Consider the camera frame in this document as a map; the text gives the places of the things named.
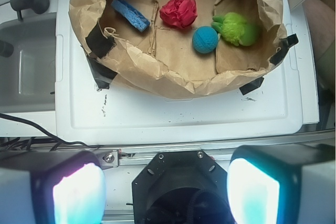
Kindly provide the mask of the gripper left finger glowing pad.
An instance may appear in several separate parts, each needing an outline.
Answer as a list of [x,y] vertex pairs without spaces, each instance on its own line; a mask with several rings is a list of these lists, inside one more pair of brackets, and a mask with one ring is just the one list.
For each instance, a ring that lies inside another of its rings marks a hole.
[[100,223],[105,205],[93,152],[1,152],[1,223]]

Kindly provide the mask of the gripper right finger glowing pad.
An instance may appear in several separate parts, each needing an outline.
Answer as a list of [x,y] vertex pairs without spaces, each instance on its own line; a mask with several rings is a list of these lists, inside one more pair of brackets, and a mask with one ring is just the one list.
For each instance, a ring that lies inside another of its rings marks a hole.
[[335,147],[242,145],[227,194],[237,223],[335,223]]

